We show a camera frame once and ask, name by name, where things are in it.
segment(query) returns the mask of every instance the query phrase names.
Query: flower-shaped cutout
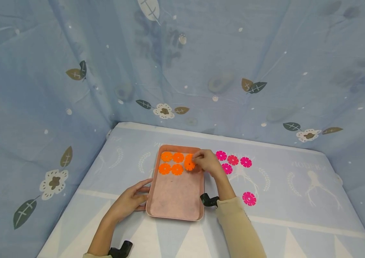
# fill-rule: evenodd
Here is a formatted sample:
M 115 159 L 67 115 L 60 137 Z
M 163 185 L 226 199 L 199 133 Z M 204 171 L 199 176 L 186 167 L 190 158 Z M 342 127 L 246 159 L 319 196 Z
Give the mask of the flower-shaped cutout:
M 241 165 L 243 165 L 245 168 L 249 168 L 250 166 L 253 165 L 251 160 L 247 157 L 242 157 L 240 162 L 241 162 Z
M 228 163 L 232 166 L 238 165 L 238 158 L 235 157 L 234 155 L 229 155 L 227 160 L 228 160 Z
M 216 152 L 215 156 L 217 156 L 219 161 L 224 161 L 227 159 L 227 154 L 225 152 L 223 152 L 222 150 L 219 150 L 218 152 Z
M 181 163 L 183 161 L 183 154 L 181 152 L 177 152 L 173 156 L 173 160 L 175 163 Z
M 170 162 L 172 160 L 172 156 L 171 152 L 163 152 L 161 154 L 161 160 L 164 162 Z
M 192 161 L 192 154 L 188 154 L 185 157 L 185 161 L 183 163 L 185 170 L 192 171 L 195 168 L 195 163 Z
M 183 172 L 183 167 L 180 164 L 174 164 L 171 168 L 172 174 L 179 176 Z
M 224 171 L 225 171 L 225 173 L 226 173 L 227 175 L 229 175 L 229 174 L 233 173 L 233 167 L 232 167 L 230 164 L 228 164 L 228 163 L 224 163 L 224 164 L 222 164 L 221 166 L 222 166 L 222 168 L 224 169 Z
M 250 192 L 245 192 L 242 195 L 242 200 L 248 206 L 254 206 L 257 203 L 257 199 L 255 198 L 255 195 L 253 193 L 250 193 Z
M 169 172 L 171 171 L 171 165 L 169 165 L 168 163 L 162 163 L 159 166 L 158 171 L 160 174 L 163 175 L 169 174 Z
M 296 136 L 300 141 L 307 142 L 313 141 L 315 138 L 317 138 L 320 132 L 321 130 L 307 129 L 303 132 L 296 133 Z
M 174 113 L 172 112 L 172 108 L 166 103 L 158 104 L 157 108 L 154 109 L 153 112 L 162 119 L 173 119 L 175 117 Z
M 45 180 L 39 185 L 39 190 L 43 192 L 42 200 L 50 199 L 54 194 L 62 192 L 65 188 L 65 180 L 68 178 L 68 171 L 59 169 L 46 172 Z

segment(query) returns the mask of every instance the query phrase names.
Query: blue fabric wall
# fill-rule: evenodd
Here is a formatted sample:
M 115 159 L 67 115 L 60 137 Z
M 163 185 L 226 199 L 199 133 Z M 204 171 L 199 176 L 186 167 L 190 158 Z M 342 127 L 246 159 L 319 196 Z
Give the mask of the blue fabric wall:
M 365 226 L 365 0 L 0 1 L 0 255 L 39 252 L 117 121 L 322 151 Z

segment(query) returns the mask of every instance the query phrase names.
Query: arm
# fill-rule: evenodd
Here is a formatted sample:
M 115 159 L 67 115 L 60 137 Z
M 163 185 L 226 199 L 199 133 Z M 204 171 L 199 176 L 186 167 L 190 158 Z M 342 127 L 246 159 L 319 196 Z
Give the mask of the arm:
M 266 258 L 258 234 L 215 154 L 211 150 L 201 150 L 193 155 L 193 161 L 214 177 L 220 197 L 216 211 L 218 222 L 224 231 L 231 258 Z
M 147 201 L 148 196 L 140 195 L 138 193 L 148 193 L 149 187 L 144 187 L 144 185 L 150 182 L 152 182 L 152 178 L 141 181 L 126 189 L 125 192 L 119 196 L 101 220 L 88 249 L 88 253 L 85 253 L 83 258 L 111 258 L 111 256 L 107 254 L 111 249 L 112 235 L 114 234 L 115 226 L 124 218 L 128 217 L 133 211 L 145 210 L 145 206 L 141 206 L 141 204 Z

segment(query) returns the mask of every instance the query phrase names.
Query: tray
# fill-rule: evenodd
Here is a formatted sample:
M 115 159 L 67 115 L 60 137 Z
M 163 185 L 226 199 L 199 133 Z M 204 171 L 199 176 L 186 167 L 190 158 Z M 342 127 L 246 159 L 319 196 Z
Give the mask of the tray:
M 177 220 L 198 221 L 204 216 L 204 206 L 200 195 L 204 193 L 204 173 L 198 166 L 192 171 L 184 168 L 187 154 L 197 152 L 198 148 L 182 147 L 174 145 L 163 145 L 159 148 L 157 162 L 155 165 L 153 181 L 147 201 L 147 214 L 151 217 L 170 218 Z M 173 166 L 177 164 L 173 160 L 164 162 L 161 160 L 163 152 L 172 154 L 180 152 L 184 155 L 182 174 L 176 176 L 172 172 L 168 174 L 159 173 L 159 166 L 168 163 Z

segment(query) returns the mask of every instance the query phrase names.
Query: sleeve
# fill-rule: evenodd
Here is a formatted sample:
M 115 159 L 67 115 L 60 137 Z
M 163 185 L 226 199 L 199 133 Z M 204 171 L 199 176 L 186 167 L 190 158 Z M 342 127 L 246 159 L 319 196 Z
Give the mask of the sleeve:
M 235 197 L 217 201 L 217 218 L 227 241 L 231 258 L 266 258 L 264 248 L 241 201 Z
M 112 258 L 112 256 L 110 255 L 105 255 L 105 256 L 94 256 L 93 254 L 90 253 L 85 253 L 82 258 Z

